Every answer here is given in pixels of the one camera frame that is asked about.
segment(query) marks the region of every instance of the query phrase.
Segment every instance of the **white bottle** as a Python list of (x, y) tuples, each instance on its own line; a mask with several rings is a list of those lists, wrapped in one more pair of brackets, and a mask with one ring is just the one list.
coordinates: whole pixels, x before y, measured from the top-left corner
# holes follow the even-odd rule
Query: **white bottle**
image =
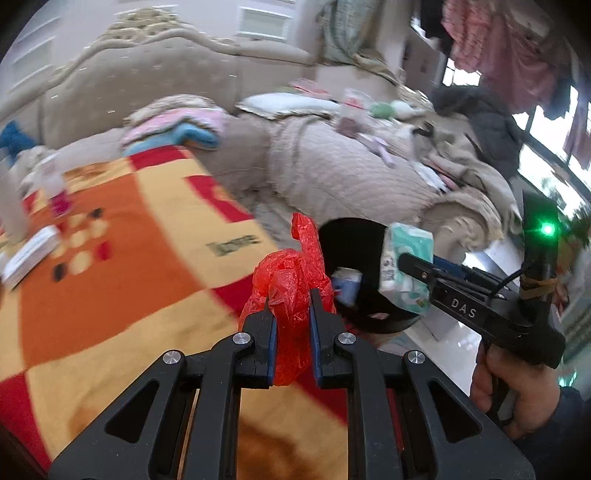
[(57, 218), (67, 214), (72, 209), (72, 203), (66, 190), (66, 181), (57, 168), (56, 155), (49, 155), (39, 162), (37, 181)]
[(0, 149), (0, 223), (12, 244), (22, 242), (29, 230), (29, 218), (18, 195), (6, 149)]

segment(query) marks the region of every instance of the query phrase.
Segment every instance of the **human hand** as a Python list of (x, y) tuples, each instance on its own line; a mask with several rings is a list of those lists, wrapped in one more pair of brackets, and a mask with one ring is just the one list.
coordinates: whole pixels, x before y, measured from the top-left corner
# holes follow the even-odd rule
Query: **human hand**
[(556, 370), (546, 365), (530, 365), (512, 353), (491, 345), (488, 354), (481, 343), (472, 375), (470, 399), (484, 413), (492, 405), (492, 375), (515, 390), (513, 420), (505, 433), (517, 440), (545, 425), (558, 405), (560, 387)]

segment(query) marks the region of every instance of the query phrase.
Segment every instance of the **black jacket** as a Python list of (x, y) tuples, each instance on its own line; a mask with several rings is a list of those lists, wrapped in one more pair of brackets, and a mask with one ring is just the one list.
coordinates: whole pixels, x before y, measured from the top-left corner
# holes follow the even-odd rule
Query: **black jacket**
[(523, 133), (494, 93), (477, 86), (441, 85), (429, 99), (441, 116), (461, 113), (468, 117), (482, 149), (480, 160), (495, 167), (507, 181), (517, 175)]
[(591, 479), (591, 404), (563, 387), (550, 421), (515, 444), (534, 466), (536, 480)]

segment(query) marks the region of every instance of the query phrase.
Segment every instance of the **sleeve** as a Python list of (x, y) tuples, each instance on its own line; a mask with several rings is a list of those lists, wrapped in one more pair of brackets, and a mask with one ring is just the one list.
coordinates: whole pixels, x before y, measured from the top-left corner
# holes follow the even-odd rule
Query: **sleeve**
[(515, 444), (532, 463), (537, 480), (564, 478), (589, 441), (590, 408), (577, 390), (563, 387), (560, 401), (546, 425)]

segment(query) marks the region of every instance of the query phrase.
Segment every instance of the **folded clothes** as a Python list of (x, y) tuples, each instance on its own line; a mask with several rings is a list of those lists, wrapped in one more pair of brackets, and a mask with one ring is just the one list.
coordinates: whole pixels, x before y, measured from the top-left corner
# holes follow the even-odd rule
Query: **folded clothes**
[(183, 144), (203, 150), (215, 150), (219, 146), (219, 137), (208, 130), (183, 122), (172, 130), (150, 135), (143, 140), (132, 143), (125, 149), (124, 155), (128, 157), (152, 148)]
[(199, 95), (188, 95), (181, 93), (179, 95), (171, 95), (168, 97), (159, 98), (151, 104), (136, 110), (132, 114), (123, 119), (123, 124), (126, 127), (137, 127), (146, 120), (150, 120), (156, 115), (172, 110), (173, 108), (215, 108), (216, 104), (213, 100), (201, 97)]
[(129, 130), (121, 140), (121, 145), (126, 147), (150, 135), (166, 132), (182, 122), (220, 135), (225, 127), (226, 117), (227, 113), (222, 108), (173, 108)]

